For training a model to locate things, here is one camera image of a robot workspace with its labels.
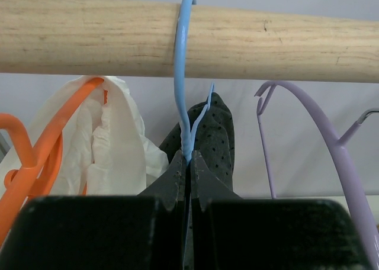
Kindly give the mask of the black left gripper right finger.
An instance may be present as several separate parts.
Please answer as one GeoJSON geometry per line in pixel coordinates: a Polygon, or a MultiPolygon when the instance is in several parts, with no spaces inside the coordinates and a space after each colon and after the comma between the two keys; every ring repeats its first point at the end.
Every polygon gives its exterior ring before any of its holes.
{"type": "Polygon", "coordinates": [[[243,199],[192,154],[195,269],[370,269],[345,209],[331,200],[243,199]]]}

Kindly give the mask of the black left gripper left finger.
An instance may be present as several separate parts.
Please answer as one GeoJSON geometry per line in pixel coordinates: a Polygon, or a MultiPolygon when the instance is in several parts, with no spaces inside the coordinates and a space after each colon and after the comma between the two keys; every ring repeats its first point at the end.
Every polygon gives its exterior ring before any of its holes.
{"type": "Polygon", "coordinates": [[[2,269],[182,269],[186,162],[136,196],[39,197],[21,209],[2,269]]]}

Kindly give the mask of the grey polka dot skirt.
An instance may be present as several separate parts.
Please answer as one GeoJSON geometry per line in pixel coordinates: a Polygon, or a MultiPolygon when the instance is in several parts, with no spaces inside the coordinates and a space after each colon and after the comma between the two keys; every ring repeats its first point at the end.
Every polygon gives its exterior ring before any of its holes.
{"type": "MultiPolygon", "coordinates": [[[[207,101],[192,106],[188,111],[191,128],[207,101]]],[[[169,163],[181,148],[181,129],[177,123],[159,148],[166,153],[169,163]]],[[[201,153],[208,169],[228,189],[233,190],[235,165],[235,130],[232,113],[219,94],[211,95],[210,109],[205,112],[195,135],[194,150],[201,153]]]]}

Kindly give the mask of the light blue wire hanger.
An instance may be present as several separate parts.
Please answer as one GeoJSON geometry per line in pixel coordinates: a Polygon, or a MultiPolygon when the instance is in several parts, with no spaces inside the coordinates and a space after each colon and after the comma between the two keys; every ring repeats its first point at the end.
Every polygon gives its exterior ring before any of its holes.
{"type": "Polygon", "coordinates": [[[179,126],[181,129],[181,151],[185,159],[185,224],[184,224],[184,252],[183,269],[193,269],[193,238],[191,237],[191,174],[190,163],[192,151],[194,150],[195,137],[198,126],[206,112],[210,109],[211,96],[214,91],[214,84],[210,86],[208,99],[203,106],[199,116],[190,123],[185,102],[185,66],[187,52],[187,38],[190,26],[191,9],[197,0],[182,0],[179,9],[178,22],[175,34],[174,48],[174,97],[176,107],[179,112],[179,126]]]}

